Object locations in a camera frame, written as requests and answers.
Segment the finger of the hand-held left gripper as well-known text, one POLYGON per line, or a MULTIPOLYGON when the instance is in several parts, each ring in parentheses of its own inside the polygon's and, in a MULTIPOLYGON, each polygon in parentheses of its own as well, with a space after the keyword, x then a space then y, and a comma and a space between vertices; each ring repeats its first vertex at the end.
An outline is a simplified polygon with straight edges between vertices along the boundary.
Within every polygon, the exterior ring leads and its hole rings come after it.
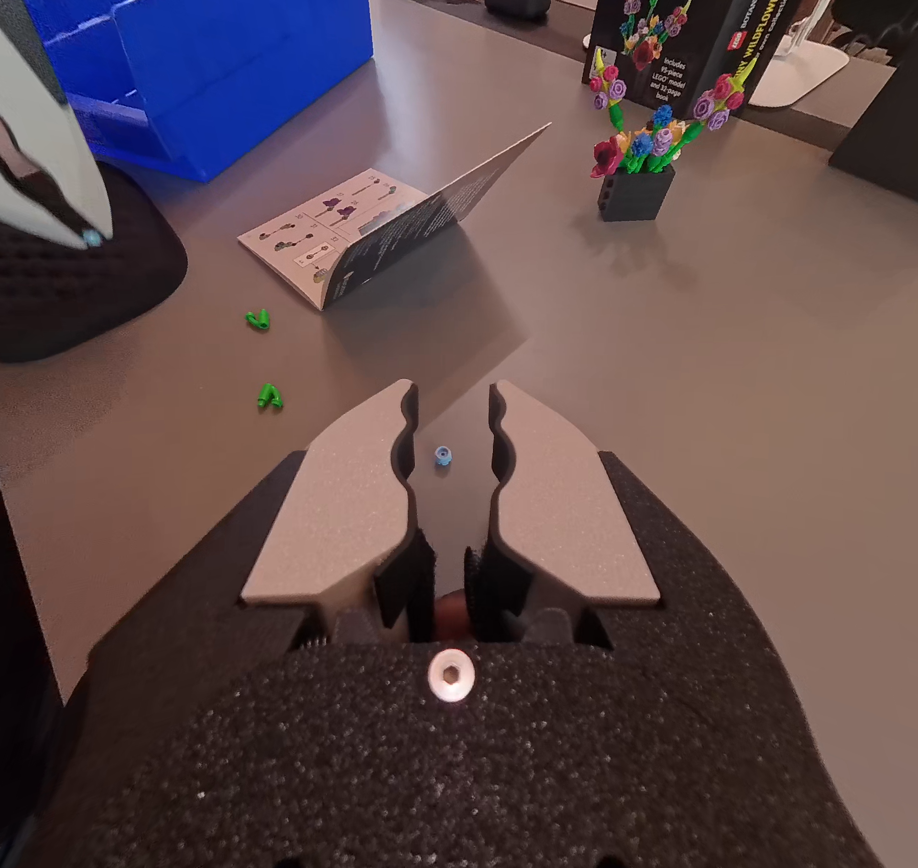
POLYGON ((9 166, 1 167, 3 224, 36 238, 71 247, 73 230, 59 214, 60 207, 65 204, 58 184, 46 172, 18 176, 9 166))
POLYGON ((109 194, 75 113, 24 5, 2 6, 1 117, 12 147, 58 184, 75 219, 75 250, 87 228, 113 236, 109 194))

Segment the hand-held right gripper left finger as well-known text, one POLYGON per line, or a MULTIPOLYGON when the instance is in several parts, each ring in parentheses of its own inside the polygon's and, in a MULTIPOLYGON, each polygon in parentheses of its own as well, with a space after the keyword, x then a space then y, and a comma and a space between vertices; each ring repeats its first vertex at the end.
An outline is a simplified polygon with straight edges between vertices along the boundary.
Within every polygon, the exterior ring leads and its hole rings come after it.
POLYGON ((396 380, 309 444, 240 599, 312 608, 327 633, 365 611, 383 637, 428 637, 431 555, 414 470, 419 389, 396 380))

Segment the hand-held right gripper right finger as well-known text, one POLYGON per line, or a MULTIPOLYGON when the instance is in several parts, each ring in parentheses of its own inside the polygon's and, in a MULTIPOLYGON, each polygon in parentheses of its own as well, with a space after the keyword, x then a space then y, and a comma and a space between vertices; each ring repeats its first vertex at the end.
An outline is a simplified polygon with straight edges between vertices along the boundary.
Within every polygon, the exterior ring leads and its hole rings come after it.
POLYGON ((522 632, 545 610, 574 631, 599 610, 656 608, 651 568, 599 449, 573 423, 519 386, 489 386, 493 437, 483 615, 522 632))

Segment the large blue plastic bin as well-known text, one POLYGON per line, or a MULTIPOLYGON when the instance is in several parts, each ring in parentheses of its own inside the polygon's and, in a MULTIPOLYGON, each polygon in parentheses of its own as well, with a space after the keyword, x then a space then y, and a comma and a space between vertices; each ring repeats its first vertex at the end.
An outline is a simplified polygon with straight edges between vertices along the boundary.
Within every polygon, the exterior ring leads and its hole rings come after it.
POLYGON ((369 0, 23 0, 99 157, 208 182, 373 57, 369 0))

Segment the lego flower bouquet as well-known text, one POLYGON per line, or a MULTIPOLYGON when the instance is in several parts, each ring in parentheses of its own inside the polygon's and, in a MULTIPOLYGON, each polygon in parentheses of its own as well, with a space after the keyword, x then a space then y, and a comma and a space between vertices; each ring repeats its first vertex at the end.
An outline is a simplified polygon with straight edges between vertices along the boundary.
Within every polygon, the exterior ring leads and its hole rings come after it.
POLYGON ((674 164, 683 149, 704 131, 717 131, 726 125, 744 102, 744 85, 757 61, 758 57, 754 57, 735 73, 722 74, 714 87, 698 98, 688 120, 676 119, 670 105, 661 105, 642 128, 627 132, 621 106, 627 86, 619 69, 606 64, 600 50, 595 50, 590 68, 594 108, 608 115, 617 130, 614 136, 622 134, 630 140, 618 170, 601 178, 598 209, 603 221, 657 218, 675 178, 674 164))

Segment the lego instruction booklet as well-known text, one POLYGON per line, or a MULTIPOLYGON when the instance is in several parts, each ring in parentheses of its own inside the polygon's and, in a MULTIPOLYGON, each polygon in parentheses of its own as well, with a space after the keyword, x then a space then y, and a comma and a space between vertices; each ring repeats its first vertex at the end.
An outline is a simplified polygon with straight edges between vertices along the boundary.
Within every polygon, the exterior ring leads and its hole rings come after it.
POLYGON ((322 312, 463 222, 547 128, 431 194, 366 170, 240 235, 238 243, 322 312))

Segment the black lego set box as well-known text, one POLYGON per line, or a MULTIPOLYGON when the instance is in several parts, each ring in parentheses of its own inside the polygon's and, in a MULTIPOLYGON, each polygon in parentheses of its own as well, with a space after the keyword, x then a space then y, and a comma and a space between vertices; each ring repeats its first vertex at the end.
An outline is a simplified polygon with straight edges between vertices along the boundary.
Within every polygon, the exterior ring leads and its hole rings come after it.
POLYGON ((598 49, 619 70, 626 100, 688 119, 724 73, 751 66, 755 89, 802 0, 598 0, 582 82, 598 49))

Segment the person's right hand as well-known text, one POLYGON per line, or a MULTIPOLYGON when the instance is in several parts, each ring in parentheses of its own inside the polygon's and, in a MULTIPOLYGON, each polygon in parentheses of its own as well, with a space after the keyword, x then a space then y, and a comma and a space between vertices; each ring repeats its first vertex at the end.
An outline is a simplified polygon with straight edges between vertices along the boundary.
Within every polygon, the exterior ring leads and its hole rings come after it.
POLYGON ((435 600, 432 639, 435 642, 452 644, 476 640, 476 630, 467 606, 465 590, 455 590, 435 600))

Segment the black rounded pad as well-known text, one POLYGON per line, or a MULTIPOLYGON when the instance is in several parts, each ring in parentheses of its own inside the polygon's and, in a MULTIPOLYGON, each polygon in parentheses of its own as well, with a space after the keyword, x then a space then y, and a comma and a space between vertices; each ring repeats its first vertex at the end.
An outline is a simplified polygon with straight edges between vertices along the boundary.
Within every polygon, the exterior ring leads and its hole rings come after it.
POLYGON ((1 361, 52 357, 148 312, 186 277, 178 234, 129 174, 97 162, 114 236, 74 250, 1 230, 1 361))

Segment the large black block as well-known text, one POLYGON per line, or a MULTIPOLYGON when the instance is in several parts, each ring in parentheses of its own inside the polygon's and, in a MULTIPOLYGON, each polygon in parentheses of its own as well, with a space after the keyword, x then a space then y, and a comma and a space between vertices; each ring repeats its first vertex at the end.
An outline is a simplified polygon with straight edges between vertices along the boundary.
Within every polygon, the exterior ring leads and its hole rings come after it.
POLYGON ((917 200, 916 60, 901 64, 828 162, 845 174, 917 200))

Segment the small white rounded object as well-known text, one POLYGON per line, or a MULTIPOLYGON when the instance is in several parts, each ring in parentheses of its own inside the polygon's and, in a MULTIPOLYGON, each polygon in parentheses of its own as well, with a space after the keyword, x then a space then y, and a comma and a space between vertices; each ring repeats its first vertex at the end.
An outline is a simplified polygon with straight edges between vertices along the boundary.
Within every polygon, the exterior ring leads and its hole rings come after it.
POLYGON ((841 71, 850 59, 841 49, 808 39, 790 44, 784 55, 776 54, 769 61, 748 104, 758 109, 786 109, 841 71))

